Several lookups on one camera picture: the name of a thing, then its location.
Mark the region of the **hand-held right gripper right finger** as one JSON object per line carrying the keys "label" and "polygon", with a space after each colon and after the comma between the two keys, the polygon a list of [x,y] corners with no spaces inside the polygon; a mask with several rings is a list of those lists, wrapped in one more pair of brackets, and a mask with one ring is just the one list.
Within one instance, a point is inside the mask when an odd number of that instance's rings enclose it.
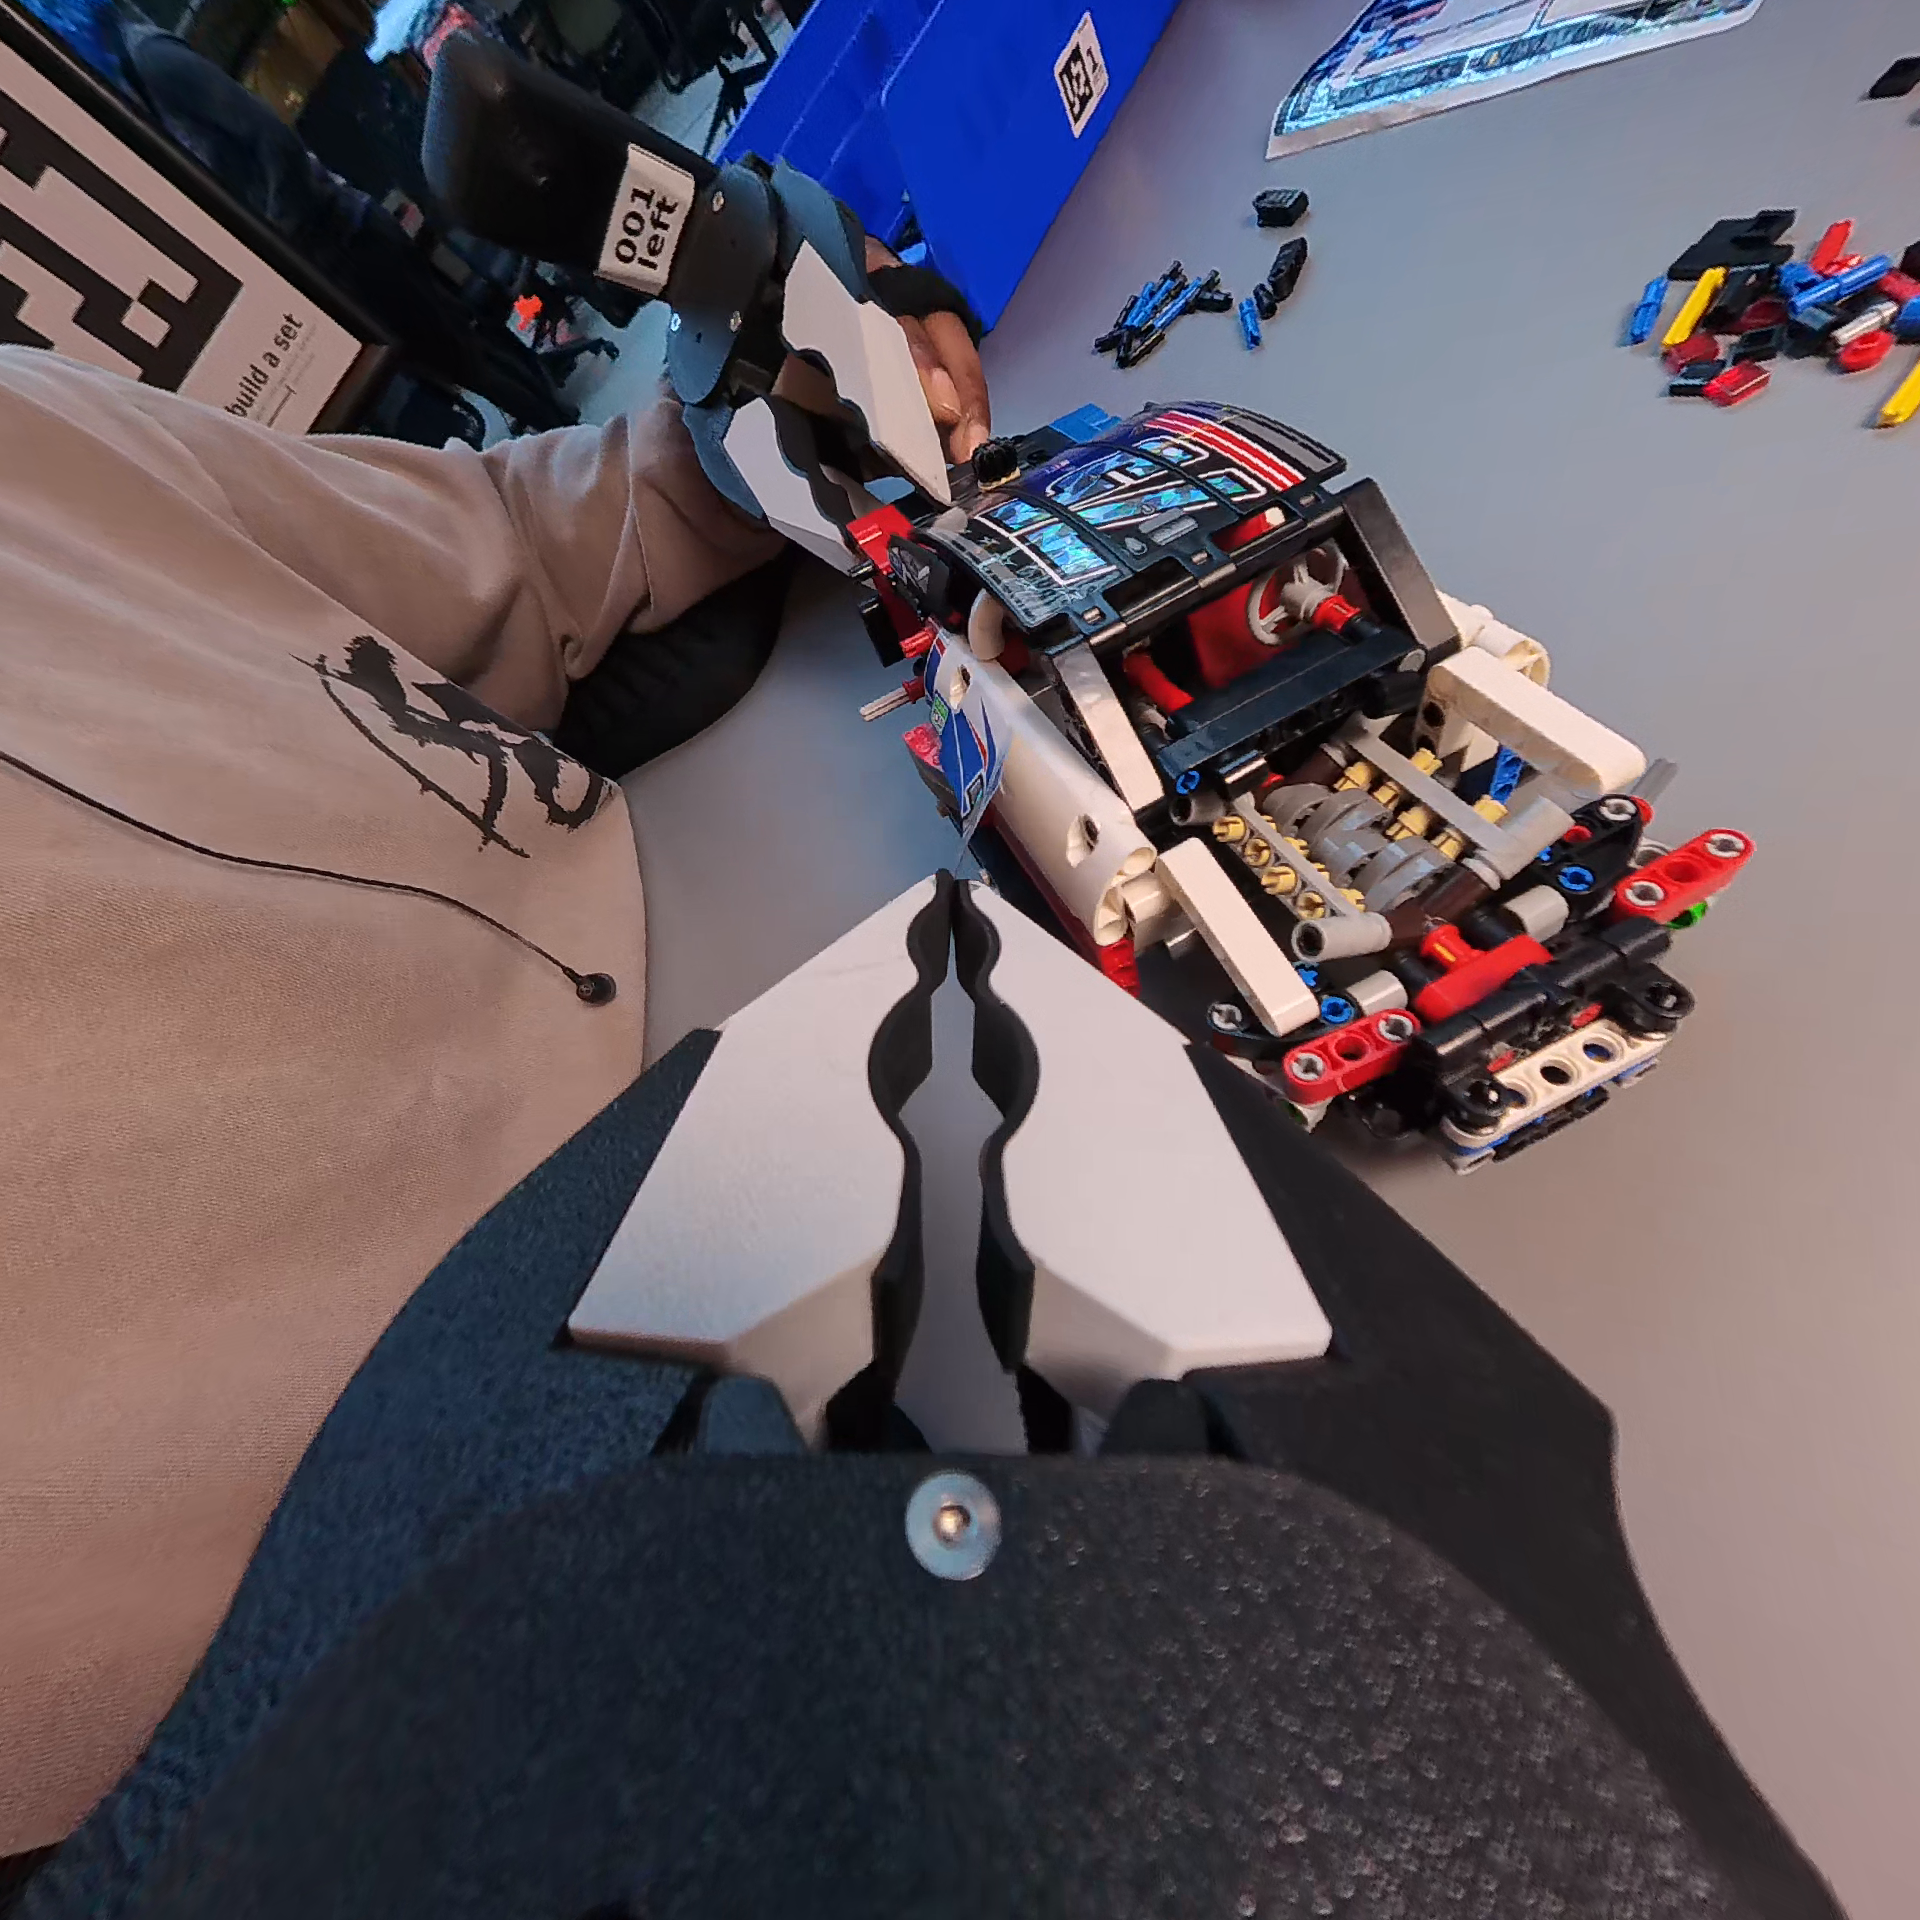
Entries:
{"label": "hand-held right gripper right finger", "polygon": [[1143,1379],[1322,1359],[1314,1297],[1193,1047],[991,889],[955,888],[979,1152],[979,1320],[1033,1452]]}

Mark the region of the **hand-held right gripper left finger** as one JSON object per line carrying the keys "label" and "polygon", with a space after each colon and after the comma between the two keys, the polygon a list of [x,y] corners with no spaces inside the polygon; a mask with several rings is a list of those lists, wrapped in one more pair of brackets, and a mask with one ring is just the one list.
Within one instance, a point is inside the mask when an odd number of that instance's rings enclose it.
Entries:
{"label": "hand-held right gripper left finger", "polygon": [[565,1330],[779,1389],[823,1445],[858,1379],[892,1398],[921,1292],[919,1152],[955,876],[842,933],[717,1028]]}

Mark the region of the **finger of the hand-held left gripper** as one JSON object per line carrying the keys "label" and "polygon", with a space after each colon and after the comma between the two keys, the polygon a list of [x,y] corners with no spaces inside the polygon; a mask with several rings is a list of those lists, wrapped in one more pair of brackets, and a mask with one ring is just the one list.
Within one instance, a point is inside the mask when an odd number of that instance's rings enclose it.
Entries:
{"label": "finger of the hand-held left gripper", "polygon": [[850,527],[876,498],[832,442],[829,421],[795,400],[755,396],[734,412],[724,454],[775,534],[847,576],[871,561]]}
{"label": "finger of the hand-held left gripper", "polygon": [[811,241],[800,241],[782,279],[779,345],[826,371],[834,400],[919,493],[952,502],[948,454],[898,319]]}

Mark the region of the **lego race car model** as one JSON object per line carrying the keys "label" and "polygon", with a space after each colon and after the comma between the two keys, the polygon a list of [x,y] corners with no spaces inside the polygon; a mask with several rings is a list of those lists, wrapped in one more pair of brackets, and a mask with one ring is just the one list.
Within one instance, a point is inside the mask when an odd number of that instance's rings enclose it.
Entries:
{"label": "lego race car model", "polygon": [[1694,1015],[1675,931],[1731,825],[1654,838],[1667,769],[1432,586],[1371,479],[1227,402],[990,440],[842,535],[940,811],[1111,983],[1307,1127],[1504,1162]]}

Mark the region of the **lego sticker sheet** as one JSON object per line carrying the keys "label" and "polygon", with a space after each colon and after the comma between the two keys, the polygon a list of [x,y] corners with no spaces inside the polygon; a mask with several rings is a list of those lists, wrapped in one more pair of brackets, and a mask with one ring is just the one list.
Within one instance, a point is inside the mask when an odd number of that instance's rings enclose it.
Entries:
{"label": "lego sticker sheet", "polygon": [[1265,157],[1719,34],[1755,12],[1758,2],[1368,2],[1281,94]]}

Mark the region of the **person's left forearm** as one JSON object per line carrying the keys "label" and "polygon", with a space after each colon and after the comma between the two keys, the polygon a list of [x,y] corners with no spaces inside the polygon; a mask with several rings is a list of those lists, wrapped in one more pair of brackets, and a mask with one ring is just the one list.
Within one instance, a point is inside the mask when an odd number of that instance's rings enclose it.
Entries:
{"label": "person's left forearm", "polygon": [[714,486],[668,387],[599,427],[498,440],[469,470],[498,512],[459,573],[489,582],[497,622],[453,679],[521,727],[550,727],[621,635],[662,635],[765,561],[798,558]]}

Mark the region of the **pile of colourful lego pieces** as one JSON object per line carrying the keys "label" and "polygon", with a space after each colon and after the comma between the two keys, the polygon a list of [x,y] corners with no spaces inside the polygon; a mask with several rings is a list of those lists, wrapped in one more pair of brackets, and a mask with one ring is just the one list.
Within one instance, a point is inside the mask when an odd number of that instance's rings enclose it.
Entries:
{"label": "pile of colourful lego pieces", "polygon": [[1855,219],[1796,241],[1765,206],[1710,223],[1626,305],[1619,347],[1646,360],[1667,400],[1733,412],[1787,367],[1826,383],[1887,377],[1871,428],[1918,416],[1918,242],[1871,248]]}

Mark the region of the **person's left hand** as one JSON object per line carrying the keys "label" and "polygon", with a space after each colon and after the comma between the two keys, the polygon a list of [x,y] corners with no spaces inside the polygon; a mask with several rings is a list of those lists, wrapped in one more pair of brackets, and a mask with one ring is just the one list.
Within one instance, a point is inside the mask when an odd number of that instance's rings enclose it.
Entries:
{"label": "person's left hand", "polygon": [[919,371],[919,383],[948,445],[948,463],[966,463],[991,437],[991,400],[979,350],[966,319],[934,310],[903,316],[898,328]]}

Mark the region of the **blue storage bin with tag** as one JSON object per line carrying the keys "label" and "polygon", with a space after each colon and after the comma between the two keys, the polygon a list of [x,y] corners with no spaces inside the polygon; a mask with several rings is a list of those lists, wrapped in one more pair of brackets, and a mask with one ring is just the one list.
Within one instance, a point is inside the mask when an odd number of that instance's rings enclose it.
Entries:
{"label": "blue storage bin with tag", "polygon": [[1175,2],[940,2],[881,89],[929,254],[995,324]]}

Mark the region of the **plain blue storage bin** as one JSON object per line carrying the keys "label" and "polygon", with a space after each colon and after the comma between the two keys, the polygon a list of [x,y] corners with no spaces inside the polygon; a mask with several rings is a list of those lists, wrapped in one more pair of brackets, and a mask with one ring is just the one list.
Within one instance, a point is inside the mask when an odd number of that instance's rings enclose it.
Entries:
{"label": "plain blue storage bin", "polygon": [[866,232],[897,241],[910,225],[910,199],[881,94],[937,9],[811,2],[718,160],[787,160],[850,206]]}

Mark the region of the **pile of blue black pins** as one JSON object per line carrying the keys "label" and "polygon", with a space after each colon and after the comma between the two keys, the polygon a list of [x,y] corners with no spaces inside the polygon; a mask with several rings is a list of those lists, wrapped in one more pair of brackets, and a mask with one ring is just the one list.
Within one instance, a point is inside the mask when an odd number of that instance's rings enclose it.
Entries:
{"label": "pile of blue black pins", "polygon": [[1165,332],[1187,312],[1227,312],[1233,306],[1236,296],[1223,286],[1216,268],[1190,274],[1175,257],[1164,274],[1146,280],[1117,322],[1094,338],[1094,354],[1113,357],[1117,367],[1136,367],[1164,345]]}

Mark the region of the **framed black white tag sign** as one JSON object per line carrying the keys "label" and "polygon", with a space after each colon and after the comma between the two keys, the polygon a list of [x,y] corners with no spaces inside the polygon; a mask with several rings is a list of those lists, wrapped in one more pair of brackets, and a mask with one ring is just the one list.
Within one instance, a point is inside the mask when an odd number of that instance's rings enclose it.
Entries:
{"label": "framed black white tag sign", "polygon": [[3,342],[289,435],[372,421],[398,350],[19,6],[3,6]]}

